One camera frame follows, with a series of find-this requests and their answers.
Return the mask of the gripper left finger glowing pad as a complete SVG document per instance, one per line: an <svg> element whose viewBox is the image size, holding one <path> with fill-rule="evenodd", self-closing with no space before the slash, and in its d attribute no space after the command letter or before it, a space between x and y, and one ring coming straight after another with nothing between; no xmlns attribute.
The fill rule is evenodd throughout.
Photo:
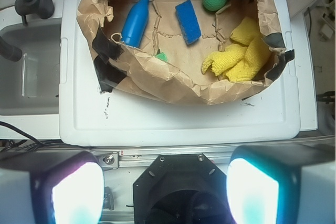
<svg viewBox="0 0 336 224"><path fill-rule="evenodd" d="M88 151L1 153L1 223L99 223L103 199Z"/></svg>

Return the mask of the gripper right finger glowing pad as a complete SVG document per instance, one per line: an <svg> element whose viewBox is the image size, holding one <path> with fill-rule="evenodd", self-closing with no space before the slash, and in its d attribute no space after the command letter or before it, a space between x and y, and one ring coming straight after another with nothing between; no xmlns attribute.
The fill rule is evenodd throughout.
<svg viewBox="0 0 336 224"><path fill-rule="evenodd" d="M335 223L335 147L241 145L226 192L236 223Z"/></svg>

